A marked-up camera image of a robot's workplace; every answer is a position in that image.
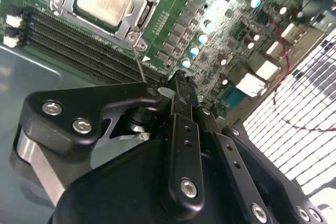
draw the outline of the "cpu socket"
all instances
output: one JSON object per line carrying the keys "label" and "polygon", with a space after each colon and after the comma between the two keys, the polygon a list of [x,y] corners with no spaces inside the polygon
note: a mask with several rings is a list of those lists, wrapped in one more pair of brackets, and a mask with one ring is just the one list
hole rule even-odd
{"label": "cpu socket", "polygon": [[124,48],[146,51],[141,36],[160,0],[44,0],[57,16]]}

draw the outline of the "electrolytic capacitor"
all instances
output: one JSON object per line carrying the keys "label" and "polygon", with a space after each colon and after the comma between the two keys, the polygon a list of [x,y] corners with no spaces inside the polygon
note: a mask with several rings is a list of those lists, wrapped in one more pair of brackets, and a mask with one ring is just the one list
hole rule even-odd
{"label": "electrolytic capacitor", "polygon": [[182,68],[189,68],[191,65],[190,61],[188,59],[185,59],[182,61]]}
{"label": "electrolytic capacitor", "polygon": [[221,66],[224,66],[227,63],[226,57],[222,54],[217,55],[217,59]]}
{"label": "electrolytic capacitor", "polygon": [[244,39],[244,44],[245,46],[247,46],[248,49],[251,49],[254,47],[254,42],[249,38]]}
{"label": "electrolytic capacitor", "polygon": [[250,31],[249,32],[249,36],[251,37],[251,39],[253,39],[254,41],[257,41],[260,38],[260,35],[257,34],[255,31]]}
{"label": "electrolytic capacitor", "polygon": [[287,7],[283,5],[276,5],[274,6],[274,10],[279,13],[280,15],[283,15],[287,12]]}
{"label": "electrolytic capacitor", "polygon": [[190,55],[192,57],[196,57],[199,54],[199,49],[197,47],[191,47],[190,48]]}
{"label": "electrolytic capacitor", "polygon": [[219,81],[221,82],[222,85],[227,85],[228,84],[228,79],[226,78],[225,74],[220,73],[219,74]]}
{"label": "electrolytic capacitor", "polygon": [[210,34],[216,30],[216,25],[211,20],[207,19],[204,21],[205,31]]}
{"label": "electrolytic capacitor", "polygon": [[206,34],[201,34],[198,36],[198,42],[201,45],[204,45],[205,43],[207,43],[207,41],[208,41],[208,36]]}

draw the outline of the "capacitor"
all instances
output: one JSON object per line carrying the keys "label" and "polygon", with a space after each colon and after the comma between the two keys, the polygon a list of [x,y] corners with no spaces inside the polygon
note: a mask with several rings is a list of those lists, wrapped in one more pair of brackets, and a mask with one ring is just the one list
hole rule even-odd
{"label": "capacitor", "polygon": [[198,47],[191,47],[190,48],[190,55],[192,57],[196,57],[199,54],[199,48]]}
{"label": "capacitor", "polygon": [[219,74],[219,80],[220,80],[222,85],[227,85],[228,82],[229,82],[228,79],[226,78],[226,76],[223,73]]}
{"label": "capacitor", "polygon": [[182,61],[182,68],[189,68],[191,65],[190,61],[188,59],[185,59]]}
{"label": "capacitor", "polygon": [[213,33],[216,30],[216,25],[215,23],[213,23],[211,20],[207,19],[206,21],[204,21],[204,26],[205,26],[205,31],[208,34]]}
{"label": "capacitor", "polygon": [[283,5],[276,5],[274,6],[274,10],[278,12],[280,15],[283,15],[287,12],[287,7]]}
{"label": "capacitor", "polygon": [[219,55],[217,56],[217,59],[218,59],[219,64],[220,64],[221,66],[224,66],[225,64],[227,64],[227,59],[226,59],[226,57],[225,57],[224,55],[219,54]]}
{"label": "capacitor", "polygon": [[249,35],[254,41],[257,41],[260,38],[260,35],[257,34],[255,31],[250,31]]}
{"label": "capacitor", "polygon": [[300,9],[296,9],[296,8],[291,8],[289,10],[289,13],[292,17],[294,18],[302,18],[303,17],[303,11]]}
{"label": "capacitor", "polygon": [[204,45],[205,43],[207,43],[207,41],[208,41],[208,36],[206,34],[201,34],[198,36],[198,42],[201,45]]}
{"label": "capacitor", "polygon": [[251,49],[254,47],[253,41],[249,38],[244,39],[244,44],[247,46],[248,49]]}
{"label": "capacitor", "polygon": [[261,5],[261,0],[251,0],[251,7],[258,8]]}

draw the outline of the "green circuit board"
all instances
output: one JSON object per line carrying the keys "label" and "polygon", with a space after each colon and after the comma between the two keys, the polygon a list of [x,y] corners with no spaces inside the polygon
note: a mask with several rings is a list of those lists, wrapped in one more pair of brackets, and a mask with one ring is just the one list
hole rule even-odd
{"label": "green circuit board", "polygon": [[[95,33],[86,28],[74,25],[63,17],[54,16],[53,11],[43,0],[0,0],[1,34],[4,34],[6,28],[5,17],[10,5],[32,6],[42,13],[62,20],[63,23],[75,30],[116,48],[125,57],[133,58],[132,50],[117,47],[110,41],[97,37]],[[203,105],[208,108],[215,105],[219,114],[223,114],[224,109],[234,109],[247,95],[235,89],[234,81],[222,85],[220,77],[227,76],[229,79],[231,71],[238,63],[245,65],[255,51],[262,51],[265,44],[277,40],[278,32],[274,26],[267,24],[267,21],[271,19],[282,27],[286,27],[290,23],[299,24],[301,22],[297,19],[288,20],[288,16],[280,15],[276,11],[276,7],[279,5],[288,9],[300,9],[302,0],[261,0],[261,5],[257,8],[252,8],[251,0],[161,0],[143,33],[142,38],[148,43],[148,48],[145,52],[140,53],[140,58],[143,59],[144,66],[168,77],[177,69],[183,68],[182,62],[188,60],[191,65],[185,71],[198,84],[198,94],[202,97]],[[186,34],[177,35],[180,41],[185,36],[181,44],[172,45],[169,36],[177,29],[176,24],[180,22],[179,20],[185,16],[187,11],[193,12],[192,21],[190,21],[190,24],[193,25],[192,27],[190,24],[185,25]],[[323,23],[328,24],[333,17],[326,15],[324,19]],[[207,34],[206,43],[200,44],[199,36],[204,34],[205,23],[208,20],[215,24],[216,29],[211,34]],[[325,32],[332,28],[320,27]],[[248,48],[244,41],[244,38],[248,36],[247,31],[251,29],[260,36],[252,49]],[[168,41],[169,50],[164,48]],[[193,47],[199,49],[196,57],[190,53],[190,49]],[[30,46],[24,50],[79,76],[94,80],[92,74],[87,73],[84,68],[69,67],[64,62],[59,62]],[[218,63],[217,56],[219,54],[226,57],[227,64],[225,66]]]}

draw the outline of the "silver screw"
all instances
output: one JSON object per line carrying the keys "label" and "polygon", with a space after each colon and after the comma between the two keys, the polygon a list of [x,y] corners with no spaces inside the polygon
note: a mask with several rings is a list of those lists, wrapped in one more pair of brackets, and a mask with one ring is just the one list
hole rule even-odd
{"label": "silver screw", "polygon": [[87,134],[92,130],[92,126],[88,120],[79,118],[74,121],[72,127],[75,131],[81,134]]}
{"label": "silver screw", "polygon": [[321,216],[314,209],[309,208],[309,211],[310,211],[311,215],[313,215],[315,220],[317,220],[318,222],[322,222]]}
{"label": "silver screw", "polygon": [[59,115],[63,111],[62,106],[56,102],[46,102],[42,105],[42,110],[48,115]]}
{"label": "silver screw", "polygon": [[237,131],[235,128],[231,128],[231,131],[235,136],[239,136],[239,131]]}
{"label": "silver screw", "polygon": [[181,181],[181,190],[189,198],[195,198],[197,195],[197,188],[189,179]]}
{"label": "silver screw", "polygon": [[206,114],[206,115],[210,115],[210,111],[207,110],[206,108],[202,108],[202,110],[203,110],[204,114]]}
{"label": "silver screw", "polygon": [[128,38],[130,41],[135,41],[135,36],[133,34],[130,34]]}
{"label": "silver screw", "polygon": [[310,218],[308,216],[308,214],[306,213],[306,211],[304,211],[301,207],[296,207],[298,213],[299,213],[299,216],[305,220],[306,222],[310,221]]}
{"label": "silver screw", "polygon": [[251,206],[252,213],[254,216],[261,222],[261,223],[266,223],[267,222],[267,215],[265,211],[259,207],[259,205],[253,203]]}

